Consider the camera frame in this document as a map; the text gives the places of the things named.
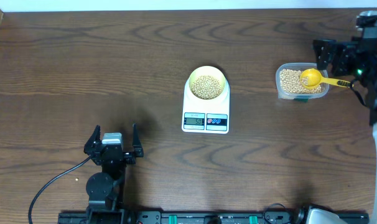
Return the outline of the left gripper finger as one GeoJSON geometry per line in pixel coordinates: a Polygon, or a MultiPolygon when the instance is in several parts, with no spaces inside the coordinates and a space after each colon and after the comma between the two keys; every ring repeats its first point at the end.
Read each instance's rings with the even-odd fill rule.
{"type": "Polygon", "coordinates": [[[144,149],[139,139],[136,123],[133,124],[133,149],[135,157],[144,157],[144,149]]]}
{"type": "Polygon", "coordinates": [[[92,135],[90,138],[87,140],[87,142],[84,145],[84,153],[88,155],[93,155],[97,147],[101,144],[100,140],[100,133],[101,133],[101,127],[100,125],[96,125],[92,135]]]}

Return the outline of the yellow measuring scoop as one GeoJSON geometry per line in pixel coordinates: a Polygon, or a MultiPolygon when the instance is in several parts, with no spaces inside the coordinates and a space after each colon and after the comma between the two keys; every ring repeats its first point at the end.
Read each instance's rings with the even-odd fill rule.
{"type": "Polygon", "coordinates": [[[309,89],[309,90],[316,89],[321,83],[344,87],[344,88],[350,88],[353,86],[350,82],[345,81],[345,80],[339,80],[335,78],[325,78],[322,76],[320,71],[314,68],[304,70],[301,73],[300,83],[302,84],[304,88],[309,89]]]}

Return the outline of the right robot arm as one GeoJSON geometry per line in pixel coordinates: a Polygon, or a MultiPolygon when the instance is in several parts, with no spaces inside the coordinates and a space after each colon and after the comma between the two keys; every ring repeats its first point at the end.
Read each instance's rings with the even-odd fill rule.
{"type": "Polygon", "coordinates": [[[376,146],[375,202],[371,223],[377,223],[377,38],[354,37],[350,42],[314,40],[317,68],[303,72],[306,88],[321,83],[350,89],[370,110],[370,126],[376,146]]]}

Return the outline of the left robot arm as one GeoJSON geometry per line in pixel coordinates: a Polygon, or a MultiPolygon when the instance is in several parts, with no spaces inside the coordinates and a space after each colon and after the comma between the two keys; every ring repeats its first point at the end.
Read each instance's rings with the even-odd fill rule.
{"type": "Polygon", "coordinates": [[[136,223],[136,212],[123,203],[126,167],[134,165],[138,157],[144,156],[137,127],[133,125],[133,148],[123,150],[121,133],[106,133],[100,137],[100,126],[84,146],[84,153],[98,166],[101,172],[93,174],[86,183],[89,196],[86,209],[87,223],[136,223]]]}

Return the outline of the white digital kitchen scale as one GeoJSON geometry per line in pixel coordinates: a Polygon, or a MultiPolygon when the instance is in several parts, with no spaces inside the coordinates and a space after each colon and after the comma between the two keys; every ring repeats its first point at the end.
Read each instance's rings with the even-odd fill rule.
{"type": "Polygon", "coordinates": [[[187,133],[228,133],[230,128],[229,84],[218,98],[201,100],[191,94],[187,80],[184,88],[181,128],[182,131],[187,133]]]}

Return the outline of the soybeans in bowl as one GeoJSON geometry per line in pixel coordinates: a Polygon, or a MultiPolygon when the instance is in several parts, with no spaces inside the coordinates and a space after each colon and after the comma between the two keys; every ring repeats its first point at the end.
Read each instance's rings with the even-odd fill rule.
{"type": "Polygon", "coordinates": [[[198,98],[211,100],[220,95],[222,85],[215,77],[204,75],[192,83],[191,91],[198,98]]]}

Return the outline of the pale yellow bowl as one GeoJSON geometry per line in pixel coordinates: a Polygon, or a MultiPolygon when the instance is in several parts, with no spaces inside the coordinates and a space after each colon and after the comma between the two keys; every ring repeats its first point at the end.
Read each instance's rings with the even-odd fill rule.
{"type": "Polygon", "coordinates": [[[213,67],[213,66],[202,66],[202,67],[198,67],[196,68],[189,76],[188,78],[188,88],[191,92],[191,94],[193,94],[193,92],[191,91],[191,87],[192,87],[192,83],[200,76],[204,76],[204,75],[209,75],[209,76],[212,76],[212,77],[215,77],[222,85],[222,92],[220,93],[219,96],[222,95],[222,93],[226,90],[227,88],[227,79],[226,77],[224,76],[223,72],[221,70],[219,70],[218,68],[216,67],[213,67]]]}

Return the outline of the soybeans pile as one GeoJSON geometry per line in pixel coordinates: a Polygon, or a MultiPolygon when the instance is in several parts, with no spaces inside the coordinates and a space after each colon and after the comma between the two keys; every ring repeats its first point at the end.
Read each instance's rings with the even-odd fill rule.
{"type": "Polygon", "coordinates": [[[312,94],[324,91],[324,87],[321,86],[312,90],[304,88],[300,79],[301,73],[300,70],[282,69],[279,74],[282,89],[285,92],[296,94],[312,94]]]}

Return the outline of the clear plastic container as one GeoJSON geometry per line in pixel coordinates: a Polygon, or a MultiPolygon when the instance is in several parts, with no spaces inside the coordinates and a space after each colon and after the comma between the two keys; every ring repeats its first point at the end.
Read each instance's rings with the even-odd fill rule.
{"type": "Polygon", "coordinates": [[[296,94],[296,93],[288,93],[285,92],[280,83],[279,74],[282,69],[291,69],[291,70],[300,70],[304,71],[310,68],[317,68],[315,63],[285,63],[281,65],[277,71],[276,71],[276,86],[277,86],[277,93],[278,97],[281,99],[286,100],[309,100],[313,98],[321,98],[327,94],[329,91],[329,85],[328,84],[321,84],[321,87],[324,87],[324,91],[321,93],[312,93],[312,94],[296,94]]]}

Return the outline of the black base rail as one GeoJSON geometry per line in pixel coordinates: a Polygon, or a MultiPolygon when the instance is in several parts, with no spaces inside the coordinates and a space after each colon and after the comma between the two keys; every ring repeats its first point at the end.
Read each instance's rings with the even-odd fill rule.
{"type": "Polygon", "coordinates": [[[119,224],[251,224],[292,223],[287,212],[266,213],[163,213],[158,211],[112,213],[59,213],[58,224],[119,223],[119,224]]]}

